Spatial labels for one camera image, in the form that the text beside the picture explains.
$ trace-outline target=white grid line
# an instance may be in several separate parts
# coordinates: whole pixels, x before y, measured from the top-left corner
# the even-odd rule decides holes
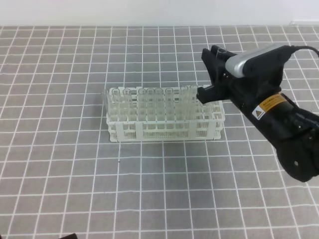
[[[48,95],[48,91],[49,91],[49,88],[47,89],[46,91],[46,94],[45,94],[45,97],[44,97],[44,101],[43,101],[43,106],[42,106],[42,109],[41,109],[41,113],[40,113],[40,118],[42,117],[42,114],[43,114],[43,110],[44,110],[44,104],[45,104],[45,100],[47,98],[47,95]],[[37,135],[37,132],[38,132],[38,129],[39,129],[39,125],[40,125],[40,120],[38,121],[38,124],[37,124],[37,128],[36,128],[36,133],[34,134],[34,137],[33,137],[33,141],[32,141],[32,145],[31,145],[31,149],[30,149],[30,154],[29,154],[29,157],[28,157],[28,160],[30,160],[30,156],[31,156],[31,153],[32,153],[32,149],[33,149],[33,145],[34,145],[34,142],[35,142],[35,137]],[[34,226],[34,235],[33,235],[33,239],[35,238],[35,235],[36,235],[36,231],[37,231],[37,227],[38,227],[38,223],[39,223],[39,219],[40,219],[40,213],[41,213],[41,210],[42,210],[42,205],[43,205],[43,199],[44,199],[44,195],[45,195],[45,188],[46,188],[46,185],[47,185],[47,181],[48,181],[48,176],[49,176],[49,173],[50,173],[50,168],[51,168],[51,163],[52,163],[52,160],[50,160],[49,162],[49,167],[47,169],[47,173],[46,173],[46,179],[45,179],[45,182],[44,182],[44,187],[43,187],[43,192],[42,192],[42,196],[41,196],[41,201],[40,201],[40,207],[39,207],[39,213],[36,217],[36,222],[35,222],[35,226]]]
[[[79,42],[79,39],[80,39],[80,32],[81,32],[81,31],[79,31],[77,43]],[[66,100],[66,95],[65,95],[65,97],[64,97],[64,102],[63,102],[63,106],[62,106],[61,116],[62,116],[62,114],[63,114],[63,109],[64,109],[64,105],[65,105],[65,100]],[[81,128],[81,122],[82,122],[82,118],[80,119],[80,123],[79,123],[79,128],[78,128],[78,130],[80,130],[80,128]],[[74,150],[74,155],[73,155],[72,167],[71,167],[70,175],[73,174],[73,168],[74,168],[74,162],[75,162],[74,158],[75,158],[75,155],[76,155],[77,142],[79,141],[79,134],[80,134],[80,132],[77,133],[77,138],[76,138],[76,143],[75,143],[75,150]],[[70,180],[69,180],[68,191],[67,191],[68,193],[70,192],[71,179],[72,179],[72,177],[70,177]],[[68,203],[68,198],[69,198],[69,194],[66,195],[66,200],[65,200],[65,205],[64,205],[64,212],[66,212],[67,203]],[[63,234],[64,221],[65,221],[65,214],[63,214],[63,216],[62,216],[61,229],[60,229],[60,237],[61,237],[62,234]]]
[[[226,131],[224,130],[225,132],[225,138],[226,138],[226,144],[227,144],[227,150],[228,150],[228,154],[230,154],[230,148],[229,148],[229,144],[228,144],[228,141],[227,141],[227,134],[226,134]],[[234,179],[234,184],[235,184],[235,188],[236,188],[236,194],[237,194],[237,200],[238,200],[238,204],[239,204],[239,208],[240,208],[240,216],[241,216],[241,220],[242,220],[242,223],[243,223],[243,228],[244,228],[244,232],[245,232],[245,238],[247,238],[247,228],[246,228],[246,225],[245,225],[245,220],[244,220],[244,215],[243,215],[243,210],[241,208],[241,203],[240,203],[240,198],[239,198],[239,193],[238,193],[238,188],[237,188],[237,182],[236,182],[236,177],[235,177],[235,173],[234,173],[234,167],[233,167],[233,163],[232,163],[232,158],[230,156],[230,166],[231,166],[231,169],[233,171],[233,179]]]
[[[25,106],[26,98],[27,98],[27,97],[25,97],[25,99],[24,99],[23,106]],[[19,123],[19,121],[20,121],[21,115],[22,115],[22,111],[20,112],[19,119],[18,119],[18,121],[17,121],[17,124],[16,124],[15,130],[14,130],[14,133],[13,133],[13,136],[12,136],[10,145],[12,145],[13,138],[14,138],[15,133],[16,133],[16,131],[17,131],[18,123]],[[6,156],[5,156],[5,161],[4,161],[4,164],[3,164],[3,170],[4,170],[4,168],[5,168],[5,165],[6,165],[8,156],[9,156],[9,152],[10,152],[10,147],[9,147],[9,149],[8,149],[8,151],[7,151]],[[18,205],[18,201],[19,201],[19,196],[20,196],[20,194],[21,194],[21,192],[22,192],[22,187],[23,187],[23,182],[24,182],[24,177],[25,177],[25,175],[26,175],[27,167],[28,167],[28,160],[27,160],[27,162],[26,162],[25,169],[24,169],[24,172],[23,172],[23,178],[22,178],[22,180],[21,180],[21,182],[20,182],[18,197],[17,197],[16,202],[15,202],[15,205],[14,205],[13,214],[12,214],[12,217],[11,217],[11,220],[10,220],[10,224],[9,224],[9,227],[8,227],[8,233],[10,233],[10,231],[11,231],[11,227],[12,227],[12,223],[13,223],[13,219],[14,219],[14,214],[15,214],[15,212],[16,212],[17,205]]]
[[[256,44],[257,44],[257,46],[258,46],[258,42],[257,42],[256,36],[255,36],[255,34],[254,34],[254,31],[253,31],[253,28],[252,28],[252,27],[251,27],[251,30],[252,30],[252,32],[253,32],[253,36],[254,36],[254,38],[255,38],[255,40],[256,40]],[[242,115],[241,118],[242,118],[243,124],[244,124],[244,126],[245,126],[244,116]],[[263,204],[264,204],[264,206],[266,207],[265,197],[264,197],[264,193],[263,193],[262,186],[261,186],[261,183],[260,183],[259,175],[258,175],[258,172],[257,172],[257,167],[256,167],[256,163],[255,163],[255,158],[254,158],[253,150],[252,150],[252,147],[251,147],[251,144],[250,144],[250,141],[249,141],[249,137],[248,137],[248,133],[247,133],[246,127],[244,127],[244,129],[245,129],[246,138],[248,139],[249,151],[250,151],[251,156],[252,156],[252,159],[253,159],[253,164],[254,164],[254,168],[255,168],[255,171],[256,171],[256,176],[257,176],[258,186],[259,186],[259,188],[260,188],[261,197],[262,197],[262,200],[263,200]],[[269,226],[271,227],[271,223],[270,223],[269,214],[268,214],[267,209],[265,209],[265,213],[266,213],[266,217],[267,217],[268,224],[269,224]],[[272,228],[270,229],[270,233],[271,233],[272,239],[274,239],[274,232],[273,232]]]
[[[95,28],[93,44],[95,43],[95,39],[96,39],[96,38],[95,38],[95,37],[96,37],[96,31],[97,31],[97,28]],[[93,57],[93,48],[92,48],[92,55],[91,55],[91,60],[90,60],[90,62],[92,62],[92,57]],[[88,81],[89,81],[89,75],[88,75],[87,83],[86,83],[86,86],[85,86],[85,93],[87,92]],[[82,114],[81,114],[81,116],[83,116],[84,104],[85,104],[85,98],[84,98],[84,100],[83,100],[83,107],[82,107]],[[99,133],[99,137],[98,137],[98,146],[97,146],[97,150],[96,150],[96,158],[98,158],[99,142],[100,142],[101,128],[102,128],[102,121],[104,120],[104,118],[102,117],[103,108],[102,108],[101,111],[102,111],[102,113],[101,113],[101,122],[100,122],[100,133]],[[88,225],[87,225],[87,228],[86,228],[86,231],[87,231],[86,239],[88,239],[88,237],[89,237],[89,231],[90,231],[90,220],[91,220],[91,211],[92,211],[93,195],[94,195],[93,192],[94,192],[94,186],[95,186],[95,176],[96,176],[97,164],[98,164],[98,160],[96,159],[96,160],[95,160],[95,165],[94,165],[94,177],[93,177],[93,183],[92,183],[92,195],[91,195],[91,200],[90,200],[90,209],[89,209],[89,210],[90,210],[90,213],[89,213],[89,217],[88,217]]]

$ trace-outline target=table surface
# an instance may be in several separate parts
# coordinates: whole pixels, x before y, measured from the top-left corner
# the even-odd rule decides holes
[[[271,42],[318,48],[319,27],[2,27],[3,238],[317,238],[319,178],[290,178],[230,102],[220,140],[109,142],[104,88],[209,84],[203,48]],[[282,82],[314,113],[318,65],[299,51]]]

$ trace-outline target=white wall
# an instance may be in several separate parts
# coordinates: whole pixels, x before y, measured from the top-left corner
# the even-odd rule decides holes
[[[319,24],[319,0],[285,0],[296,24]]]
[[[284,1],[2,0],[0,25],[288,24],[293,17]]]

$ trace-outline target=test tube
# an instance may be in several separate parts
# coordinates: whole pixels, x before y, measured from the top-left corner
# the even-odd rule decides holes
[[[124,108],[118,109],[119,121],[125,122],[127,120],[127,111]]]
[[[131,108],[133,106],[131,90],[128,88],[125,88],[123,90],[123,96],[124,96],[124,101],[128,104],[128,107]]]
[[[147,95],[144,88],[140,88],[138,91],[139,108],[146,108]]]
[[[166,106],[166,119],[174,120],[174,90],[167,88],[165,90],[165,106]]]
[[[196,107],[197,107],[197,100],[196,100],[196,94],[197,94],[197,87],[191,86],[189,87],[189,98],[188,98],[188,107],[186,117],[188,120],[193,120],[196,115]]]
[[[154,89],[148,88],[146,92],[148,96],[148,108],[153,108],[154,107]]]
[[[172,88],[165,90],[165,106],[166,108],[174,108],[174,90]]]
[[[108,116],[110,121],[117,121],[117,109],[114,101],[112,100],[111,95],[106,91],[105,92],[107,98],[107,106],[108,106]]]
[[[226,54],[226,52],[227,52],[227,50],[226,50],[225,47],[219,47],[219,48],[217,49],[217,52],[216,52],[216,57],[217,57],[219,54]]]
[[[163,99],[163,89],[156,88],[155,89],[155,100],[156,100],[156,116],[158,121],[165,120],[165,106]]]
[[[138,120],[146,121],[146,103],[147,95],[144,88],[138,90]]]
[[[114,89],[112,90],[112,95],[113,95],[114,103],[115,103],[116,105],[118,105],[119,103],[122,102],[120,90],[119,90],[118,88],[114,88]]]

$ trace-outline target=black object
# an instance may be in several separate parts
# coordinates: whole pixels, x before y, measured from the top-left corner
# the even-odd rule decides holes
[[[66,237],[60,238],[60,239],[78,239],[75,233],[68,235]]]
[[[290,176],[302,182],[317,176],[319,116],[300,109],[280,93],[280,84],[284,64],[295,51],[310,49],[318,56],[319,52],[309,46],[280,46],[248,59],[242,66],[243,77],[236,78],[225,68],[227,60],[236,54],[217,54],[218,48],[213,45],[211,50],[203,49],[202,60],[212,86],[198,88],[197,98],[203,104],[231,100],[274,146],[278,160]]]

